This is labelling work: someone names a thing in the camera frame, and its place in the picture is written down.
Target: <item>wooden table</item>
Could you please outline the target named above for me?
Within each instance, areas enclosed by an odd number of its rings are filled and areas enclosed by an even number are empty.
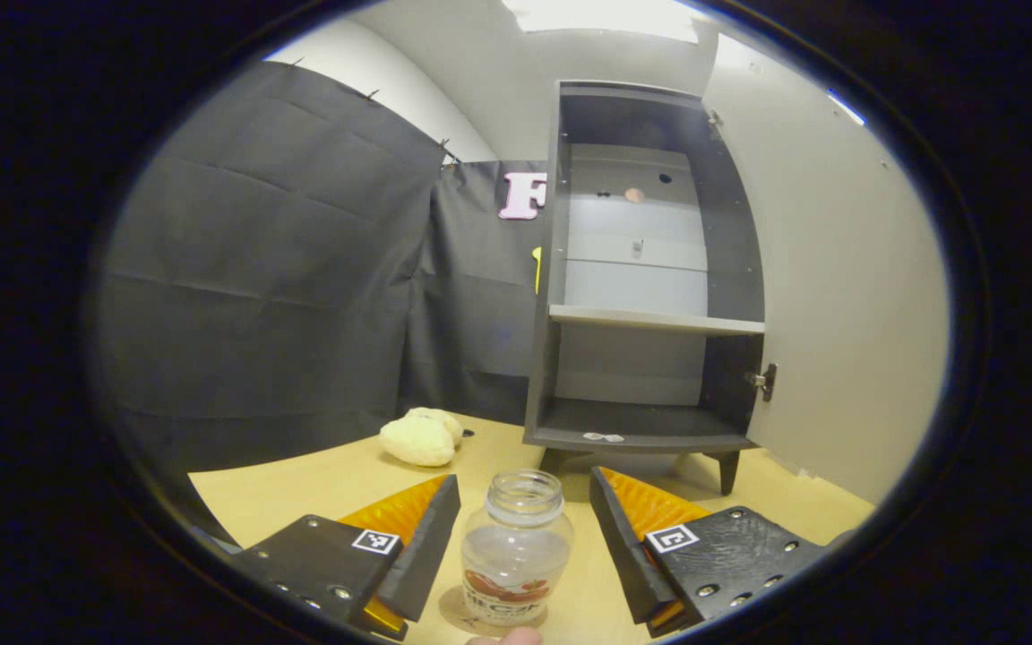
[[[467,515],[484,505],[496,473],[538,469],[545,449],[521,444],[523,428],[458,416],[476,432],[464,438],[450,464],[439,469],[408,465],[389,456],[377,438],[269,464],[190,473],[209,511],[241,547],[252,547],[308,513],[340,518],[362,506],[417,485],[439,474],[458,477],[461,513],[432,585],[429,604],[406,642],[461,645],[474,635],[499,636],[503,630],[464,620],[459,600],[459,542]],[[591,465],[607,465],[720,511],[748,506],[802,538],[818,544],[857,526],[872,506],[814,478],[796,477],[767,457],[766,450],[743,451],[734,492],[719,495],[719,471],[702,454],[634,456],[590,454],[544,464],[560,477],[566,515],[576,529],[573,555],[548,611],[538,624],[547,645],[636,645],[648,642],[647,630],[632,623],[600,524],[588,504]]]

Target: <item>plush toy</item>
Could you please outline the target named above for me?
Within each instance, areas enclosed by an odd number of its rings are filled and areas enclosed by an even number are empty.
[[[464,428],[443,410],[414,408],[381,428],[381,448],[407,464],[445,465],[452,461]]]
[[[459,424],[454,416],[444,410],[434,410],[432,408],[414,408],[405,414],[406,417],[427,417],[429,419],[436,419],[441,421],[445,429],[448,431],[448,437],[451,437],[451,443],[453,445],[459,445],[459,439],[464,436],[464,426]]]

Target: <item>black fabric backdrop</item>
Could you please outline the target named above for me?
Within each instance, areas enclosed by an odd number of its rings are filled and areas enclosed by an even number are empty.
[[[201,526],[225,538],[188,473],[392,418],[443,156],[349,87],[261,63],[140,174],[101,262],[99,373],[130,449]]]
[[[451,165],[432,188],[413,277],[397,412],[422,405],[523,424],[544,218],[501,220],[508,172],[547,162]]]

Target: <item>gray cabinet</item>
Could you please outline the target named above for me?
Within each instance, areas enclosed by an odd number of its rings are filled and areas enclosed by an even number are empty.
[[[560,82],[556,98],[524,441],[750,448],[763,270],[728,148],[699,97]]]

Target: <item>cabinet door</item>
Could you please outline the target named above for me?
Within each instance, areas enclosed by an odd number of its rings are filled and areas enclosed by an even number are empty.
[[[748,438],[872,503],[925,437],[945,377],[946,270],[909,175],[824,87],[719,37],[703,98],[750,200],[763,363]]]

